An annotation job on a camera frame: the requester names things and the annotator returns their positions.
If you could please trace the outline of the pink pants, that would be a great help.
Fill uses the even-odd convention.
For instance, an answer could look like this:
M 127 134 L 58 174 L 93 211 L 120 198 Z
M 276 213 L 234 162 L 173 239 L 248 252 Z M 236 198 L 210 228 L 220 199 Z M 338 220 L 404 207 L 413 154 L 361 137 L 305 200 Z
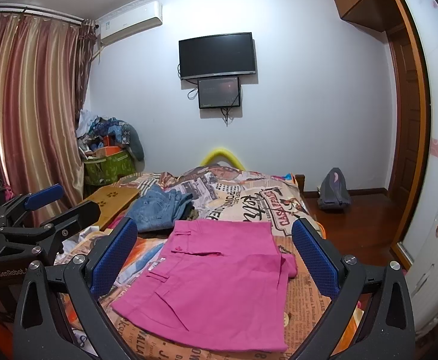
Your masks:
M 269 222 L 178 221 L 157 260 L 112 308 L 182 345 L 281 352 L 287 285 L 297 273 Z

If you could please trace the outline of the green storage basket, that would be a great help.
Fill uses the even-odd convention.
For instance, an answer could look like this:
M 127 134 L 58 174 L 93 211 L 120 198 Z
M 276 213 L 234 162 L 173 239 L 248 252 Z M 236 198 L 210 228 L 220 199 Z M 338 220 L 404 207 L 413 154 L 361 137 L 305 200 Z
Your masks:
M 85 184 L 104 186 L 116 183 L 117 180 L 136 172 L 129 152 L 122 150 L 113 155 L 95 158 L 84 163 Z

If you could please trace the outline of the white suitcase with stickers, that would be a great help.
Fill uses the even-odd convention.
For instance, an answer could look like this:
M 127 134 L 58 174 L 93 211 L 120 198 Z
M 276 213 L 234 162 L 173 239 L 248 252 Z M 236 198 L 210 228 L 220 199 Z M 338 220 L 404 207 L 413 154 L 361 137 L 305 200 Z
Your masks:
M 438 325 L 438 213 L 421 251 L 405 276 L 416 337 Z

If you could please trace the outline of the pile of clothes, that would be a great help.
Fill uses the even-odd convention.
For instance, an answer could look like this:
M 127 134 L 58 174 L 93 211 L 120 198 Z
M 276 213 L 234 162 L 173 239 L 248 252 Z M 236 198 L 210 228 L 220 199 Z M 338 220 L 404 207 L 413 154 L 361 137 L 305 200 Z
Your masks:
M 131 124 L 115 117 L 103 118 L 92 111 L 81 110 L 76 138 L 83 160 L 95 157 L 95 152 L 106 146 L 117 146 L 122 150 L 127 150 L 138 162 L 145 158 L 136 129 Z

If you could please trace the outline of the folded blue jeans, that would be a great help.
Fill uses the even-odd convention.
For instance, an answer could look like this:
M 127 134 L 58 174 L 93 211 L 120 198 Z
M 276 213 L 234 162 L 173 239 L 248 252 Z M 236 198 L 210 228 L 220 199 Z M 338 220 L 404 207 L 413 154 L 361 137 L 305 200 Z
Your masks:
M 188 208 L 192 207 L 193 194 L 171 189 L 164 191 L 154 184 L 139 197 L 126 212 L 126 217 L 135 222 L 139 233 L 148 233 L 173 228 Z

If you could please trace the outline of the striped pink curtain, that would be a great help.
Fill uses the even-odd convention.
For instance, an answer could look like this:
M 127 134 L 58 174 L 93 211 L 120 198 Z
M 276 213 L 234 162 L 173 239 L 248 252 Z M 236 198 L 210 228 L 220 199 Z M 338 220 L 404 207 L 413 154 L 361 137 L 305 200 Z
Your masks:
M 59 19 L 0 13 L 0 174 L 14 194 L 59 184 L 64 196 L 39 224 L 82 201 L 76 139 L 85 100 L 85 29 Z

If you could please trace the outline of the grey backpack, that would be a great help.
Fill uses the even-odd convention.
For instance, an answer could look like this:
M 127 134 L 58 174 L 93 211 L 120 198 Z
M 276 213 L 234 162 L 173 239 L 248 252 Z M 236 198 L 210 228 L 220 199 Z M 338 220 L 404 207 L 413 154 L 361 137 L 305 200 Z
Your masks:
M 344 174 L 333 167 L 322 181 L 317 204 L 323 211 L 345 210 L 352 203 Z

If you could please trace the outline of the printed bed cover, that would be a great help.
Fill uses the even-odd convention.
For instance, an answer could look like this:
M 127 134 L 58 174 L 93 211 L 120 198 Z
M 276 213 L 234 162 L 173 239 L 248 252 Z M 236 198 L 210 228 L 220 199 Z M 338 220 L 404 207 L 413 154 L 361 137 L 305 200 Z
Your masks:
M 284 254 L 297 255 L 291 241 L 293 222 L 310 217 L 292 175 L 265 175 L 213 164 L 196 167 L 181 176 L 167 172 L 133 173 L 112 186 L 139 189 L 139 197 L 142 197 L 153 185 L 160 186 L 164 191 L 176 189 L 193 194 L 193 208 L 186 214 L 189 220 L 270 223 L 274 241 Z M 116 314 L 111 303 L 122 296 L 133 281 L 158 259 L 167 238 L 167 235 L 159 233 L 139 235 L 112 290 L 99 300 L 126 343 L 145 359 L 288 359 L 304 342 L 330 303 L 329 298 L 322 295 L 314 284 L 302 258 L 297 258 L 298 275 L 289 281 L 286 293 L 285 351 L 217 352 L 184 346 L 155 336 Z

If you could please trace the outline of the white air conditioner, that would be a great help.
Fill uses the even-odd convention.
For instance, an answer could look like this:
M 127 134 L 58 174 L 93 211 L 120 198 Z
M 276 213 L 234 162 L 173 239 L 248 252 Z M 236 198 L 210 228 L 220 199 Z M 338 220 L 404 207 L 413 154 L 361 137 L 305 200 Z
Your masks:
M 121 14 L 105 19 L 100 24 L 100 45 L 112 43 L 161 26 L 162 5 L 155 1 L 135 7 Z

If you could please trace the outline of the brown wooden door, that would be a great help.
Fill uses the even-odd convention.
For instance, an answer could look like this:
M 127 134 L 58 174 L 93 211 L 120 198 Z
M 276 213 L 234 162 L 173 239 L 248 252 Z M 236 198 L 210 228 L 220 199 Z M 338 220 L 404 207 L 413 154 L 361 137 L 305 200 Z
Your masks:
M 390 199 L 405 207 L 419 162 L 421 98 L 419 71 L 407 28 L 402 24 L 387 33 L 395 72 L 397 133 L 395 159 L 390 179 Z

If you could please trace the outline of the wooden overhead cabinet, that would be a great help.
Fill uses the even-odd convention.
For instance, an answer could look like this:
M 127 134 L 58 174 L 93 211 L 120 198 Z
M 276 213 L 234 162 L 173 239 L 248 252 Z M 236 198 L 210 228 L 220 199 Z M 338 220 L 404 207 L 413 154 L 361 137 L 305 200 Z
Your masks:
M 342 20 L 378 32 L 389 31 L 403 22 L 395 0 L 334 0 Z

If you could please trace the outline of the small black wall monitor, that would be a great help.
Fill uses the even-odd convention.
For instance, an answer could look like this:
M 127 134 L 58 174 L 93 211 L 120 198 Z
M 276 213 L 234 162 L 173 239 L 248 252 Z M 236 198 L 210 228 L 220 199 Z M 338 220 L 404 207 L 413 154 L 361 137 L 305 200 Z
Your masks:
M 237 77 L 214 77 L 198 81 L 198 107 L 219 109 L 240 107 L 241 86 Z

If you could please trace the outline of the wall mounted black television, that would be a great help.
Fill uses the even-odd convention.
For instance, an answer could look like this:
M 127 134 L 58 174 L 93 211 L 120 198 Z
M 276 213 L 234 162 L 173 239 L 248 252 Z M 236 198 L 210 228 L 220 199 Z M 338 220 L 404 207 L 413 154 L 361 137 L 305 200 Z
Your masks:
M 182 80 L 256 74 L 252 33 L 195 37 L 178 42 Z

